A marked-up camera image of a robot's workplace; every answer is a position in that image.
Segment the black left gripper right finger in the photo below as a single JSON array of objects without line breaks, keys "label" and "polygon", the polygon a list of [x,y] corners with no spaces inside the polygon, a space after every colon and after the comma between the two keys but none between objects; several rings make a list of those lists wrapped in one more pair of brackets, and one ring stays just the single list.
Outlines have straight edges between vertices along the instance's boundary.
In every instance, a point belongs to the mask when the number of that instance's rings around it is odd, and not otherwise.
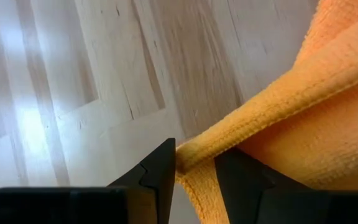
[{"label": "black left gripper right finger", "polygon": [[265,191],[307,187],[234,147],[214,158],[230,224],[256,224]]}]

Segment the orange microfiber towel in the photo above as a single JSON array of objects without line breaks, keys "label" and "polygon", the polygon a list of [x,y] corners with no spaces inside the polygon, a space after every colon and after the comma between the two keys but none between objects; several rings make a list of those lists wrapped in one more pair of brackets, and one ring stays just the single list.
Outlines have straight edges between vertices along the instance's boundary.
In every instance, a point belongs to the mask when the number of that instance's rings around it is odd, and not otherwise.
[{"label": "orange microfiber towel", "polygon": [[358,190],[358,0],[319,0],[294,66],[177,148],[203,224],[228,224],[214,158],[237,146],[314,189]]}]

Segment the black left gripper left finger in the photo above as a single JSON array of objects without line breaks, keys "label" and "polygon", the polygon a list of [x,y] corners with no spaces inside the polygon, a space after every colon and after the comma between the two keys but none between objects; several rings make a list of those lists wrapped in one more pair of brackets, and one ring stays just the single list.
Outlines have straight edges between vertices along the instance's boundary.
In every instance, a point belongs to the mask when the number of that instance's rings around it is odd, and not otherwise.
[{"label": "black left gripper left finger", "polygon": [[119,196],[114,224],[168,224],[175,165],[175,139],[168,138],[109,184]]}]

